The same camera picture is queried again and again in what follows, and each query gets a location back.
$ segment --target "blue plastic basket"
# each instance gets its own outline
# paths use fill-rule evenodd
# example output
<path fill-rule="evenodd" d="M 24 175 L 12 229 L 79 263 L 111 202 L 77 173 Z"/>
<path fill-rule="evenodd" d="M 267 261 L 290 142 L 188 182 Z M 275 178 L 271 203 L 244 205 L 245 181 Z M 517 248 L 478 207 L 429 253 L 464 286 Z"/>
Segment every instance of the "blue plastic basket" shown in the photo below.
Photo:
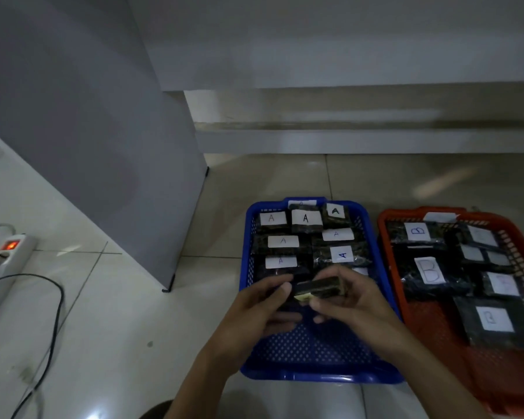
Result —
<path fill-rule="evenodd" d="M 325 197 L 291 197 L 279 202 L 252 204 L 246 212 L 240 289 L 251 285 L 254 277 L 250 244 L 252 235 L 256 233 L 256 216 L 260 212 L 286 210 L 289 200 L 316 200 L 317 205 L 328 201 Z M 373 258 L 369 276 L 377 282 L 386 300 L 399 315 L 369 214 L 363 206 L 351 201 L 334 200 L 334 203 L 348 206 L 353 224 L 364 232 Z M 305 307 L 303 321 L 293 331 L 261 340 L 241 372 L 252 379 L 380 384 L 403 381 L 403 376 L 394 366 L 380 359 L 347 326 L 339 321 L 315 324 L 313 317 L 314 311 Z"/>

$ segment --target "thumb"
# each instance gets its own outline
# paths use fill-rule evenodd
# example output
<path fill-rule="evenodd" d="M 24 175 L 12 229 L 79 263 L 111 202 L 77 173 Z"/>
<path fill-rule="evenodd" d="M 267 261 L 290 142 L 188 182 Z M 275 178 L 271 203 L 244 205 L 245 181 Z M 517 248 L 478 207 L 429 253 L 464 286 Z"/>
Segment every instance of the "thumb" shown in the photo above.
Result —
<path fill-rule="evenodd" d="M 317 297 L 313 297 L 309 304 L 313 310 L 321 315 L 333 317 L 348 325 L 351 325 L 351 322 L 353 322 L 353 309 L 340 307 Z"/>
<path fill-rule="evenodd" d="M 260 302 L 258 306 L 264 310 L 268 316 L 270 316 L 286 302 L 287 297 L 291 294 L 291 288 L 291 283 L 284 282 L 271 296 Z"/>

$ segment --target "left hand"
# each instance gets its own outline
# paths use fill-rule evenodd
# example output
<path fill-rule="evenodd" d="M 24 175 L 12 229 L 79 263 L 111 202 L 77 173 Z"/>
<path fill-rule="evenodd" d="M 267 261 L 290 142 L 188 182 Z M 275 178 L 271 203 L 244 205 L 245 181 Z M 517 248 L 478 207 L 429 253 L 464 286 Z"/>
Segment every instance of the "left hand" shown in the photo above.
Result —
<path fill-rule="evenodd" d="M 231 304 L 203 349 L 228 377 L 244 364 L 260 338 L 292 331 L 302 320 L 300 313 L 276 311 L 287 300 L 292 279 L 293 275 L 264 278 L 240 291 Z"/>

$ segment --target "hand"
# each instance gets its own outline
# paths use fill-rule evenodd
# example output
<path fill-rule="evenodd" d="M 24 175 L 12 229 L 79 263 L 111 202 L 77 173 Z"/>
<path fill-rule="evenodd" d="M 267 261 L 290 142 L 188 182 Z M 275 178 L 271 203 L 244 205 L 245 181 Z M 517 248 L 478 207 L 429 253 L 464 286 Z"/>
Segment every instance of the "hand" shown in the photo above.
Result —
<path fill-rule="evenodd" d="M 339 265 L 327 267 L 314 278 L 329 276 L 339 276 L 344 281 L 346 295 L 326 300 L 313 298 L 309 304 L 320 313 L 314 317 L 315 323 L 321 324 L 328 318 L 342 321 L 380 357 L 391 363 L 400 352 L 407 351 L 415 338 L 372 279 Z"/>
<path fill-rule="evenodd" d="M 291 292 L 292 279 L 293 275 L 269 276 L 239 292 L 203 349 L 227 376 L 239 370 L 260 338 L 292 331 L 302 320 L 300 313 L 276 312 Z"/>

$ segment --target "red power switch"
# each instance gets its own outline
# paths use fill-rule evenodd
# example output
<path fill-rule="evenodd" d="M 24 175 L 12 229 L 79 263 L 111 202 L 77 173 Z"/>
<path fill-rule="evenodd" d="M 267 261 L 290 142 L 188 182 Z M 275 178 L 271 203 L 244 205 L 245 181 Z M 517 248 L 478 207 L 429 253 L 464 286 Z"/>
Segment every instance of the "red power switch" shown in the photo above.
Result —
<path fill-rule="evenodd" d="M 2 246 L 1 250 L 13 250 L 18 246 L 19 243 L 19 239 L 15 239 L 14 241 L 7 241 L 6 244 Z"/>

